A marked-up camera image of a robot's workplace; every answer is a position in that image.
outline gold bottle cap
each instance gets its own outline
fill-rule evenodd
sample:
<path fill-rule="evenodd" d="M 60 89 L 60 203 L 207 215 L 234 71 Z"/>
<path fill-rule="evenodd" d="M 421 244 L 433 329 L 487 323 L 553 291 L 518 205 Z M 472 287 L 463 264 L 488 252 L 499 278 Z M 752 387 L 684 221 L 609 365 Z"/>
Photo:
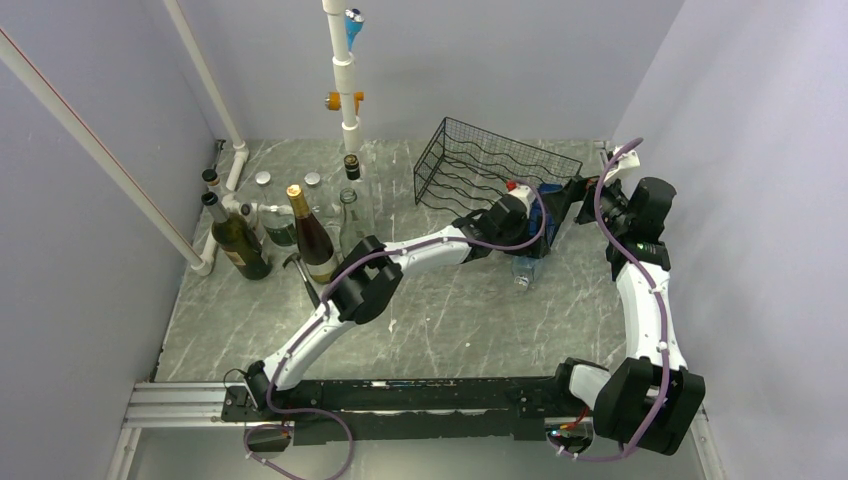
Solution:
<path fill-rule="evenodd" d="M 286 189 L 286 195 L 288 195 L 289 198 L 297 198 L 303 195 L 303 190 L 301 190 L 300 185 L 291 185 Z"/>

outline table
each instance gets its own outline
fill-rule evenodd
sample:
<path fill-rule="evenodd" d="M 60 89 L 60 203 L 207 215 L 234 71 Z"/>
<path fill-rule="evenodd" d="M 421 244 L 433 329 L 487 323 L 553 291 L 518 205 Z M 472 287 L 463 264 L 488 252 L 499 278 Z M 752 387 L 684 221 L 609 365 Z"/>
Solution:
<path fill-rule="evenodd" d="M 412 169 L 426 143 L 378 140 L 363 146 L 360 159 L 375 181 L 377 236 L 384 241 L 434 232 L 455 218 L 414 204 Z M 584 176 L 600 172 L 591 141 L 528 143 L 581 159 Z M 262 170 L 271 172 L 280 188 L 313 170 L 328 186 L 344 178 L 341 141 L 253 141 L 248 146 L 242 183 L 253 182 Z M 218 171 L 224 178 L 232 156 L 232 151 L 222 155 Z M 195 247 L 202 248 L 210 222 L 204 212 Z M 335 229 L 329 230 L 332 236 Z M 614 368 L 624 357 L 624 322 L 605 247 L 596 226 L 569 220 L 546 259 L 543 277 L 527 291 L 514 284 L 511 257 L 497 252 L 406 277 L 386 311 L 338 340 L 307 378 L 550 375 L 569 356 Z M 208 277 L 187 269 L 155 380 L 220 380 L 230 368 L 245 368 L 279 349 L 312 310 L 296 270 L 281 267 L 292 251 L 271 245 L 274 271 L 260 281 L 241 277 L 220 250 Z"/>

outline hammer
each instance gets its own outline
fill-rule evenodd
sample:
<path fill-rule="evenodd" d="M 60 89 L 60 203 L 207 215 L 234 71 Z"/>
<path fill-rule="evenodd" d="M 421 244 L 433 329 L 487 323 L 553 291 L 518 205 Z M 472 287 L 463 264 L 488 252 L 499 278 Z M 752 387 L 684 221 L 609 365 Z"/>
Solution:
<path fill-rule="evenodd" d="M 312 300 L 312 306 L 318 308 L 318 305 L 321 303 L 321 300 L 318 298 L 318 294 L 315 292 L 315 287 L 309 283 L 309 277 L 306 275 L 306 270 L 303 268 L 303 262 L 300 259 L 300 252 L 294 252 L 283 261 L 283 269 L 290 263 L 294 262 L 294 266 L 297 267 L 297 271 L 300 272 L 300 278 L 303 280 L 303 286 L 306 287 L 306 293 L 309 294 L 309 299 Z"/>

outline wall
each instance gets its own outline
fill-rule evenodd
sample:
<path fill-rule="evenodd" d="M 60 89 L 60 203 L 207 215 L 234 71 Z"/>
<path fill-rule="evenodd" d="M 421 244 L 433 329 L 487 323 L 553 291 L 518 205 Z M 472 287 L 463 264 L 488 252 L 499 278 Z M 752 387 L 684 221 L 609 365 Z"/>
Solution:
<path fill-rule="evenodd" d="M 213 137 L 140 2 L 29 0 L 0 23 L 183 234 Z M 0 63 L 0 477 L 103 478 L 185 262 Z"/>
<path fill-rule="evenodd" d="M 353 48 L 363 134 L 429 138 L 452 116 L 515 138 L 609 138 L 682 3 L 348 2 L 366 18 Z M 319 0 L 180 4 L 245 137 L 341 138 L 341 114 L 323 105 L 335 83 Z"/>
<path fill-rule="evenodd" d="M 848 470 L 845 18 L 688 0 L 615 133 L 678 189 L 675 329 L 730 478 Z"/>

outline brown glass bottle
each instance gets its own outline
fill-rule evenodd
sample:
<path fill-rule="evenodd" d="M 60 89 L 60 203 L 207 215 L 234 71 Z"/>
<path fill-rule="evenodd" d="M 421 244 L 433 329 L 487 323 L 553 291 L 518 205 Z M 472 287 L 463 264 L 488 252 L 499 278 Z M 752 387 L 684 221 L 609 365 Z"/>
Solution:
<path fill-rule="evenodd" d="M 248 280 L 267 277 L 271 273 L 271 263 L 245 219 L 238 213 L 228 212 L 212 192 L 204 193 L 200 199 L 212 214 L 212 237 L 239 273 Z"/>
<path fill-rule="evenodd" d="M 290 186 L 286 194 L 294 210 L 297 248 L 306 263 L 306 269 L 316 282 L 329 283 L 333 271 L 339 266 L 330 235 L 315 218 L 300 185 Z"/>

